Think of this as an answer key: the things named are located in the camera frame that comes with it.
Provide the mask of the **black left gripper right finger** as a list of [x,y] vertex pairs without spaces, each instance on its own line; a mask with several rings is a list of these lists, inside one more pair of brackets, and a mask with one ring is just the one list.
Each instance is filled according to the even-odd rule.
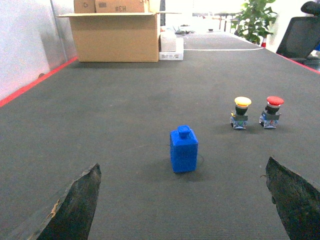
[[279,218],[291,240],[320,238],[320,188],[301,175],[268,159],[266,186]]

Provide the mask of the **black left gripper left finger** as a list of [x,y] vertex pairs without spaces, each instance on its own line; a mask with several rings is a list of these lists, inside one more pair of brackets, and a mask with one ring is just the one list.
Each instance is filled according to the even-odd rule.
[[29,240],[87,240],[97,207],[102,173],[98,163],[66,188]]

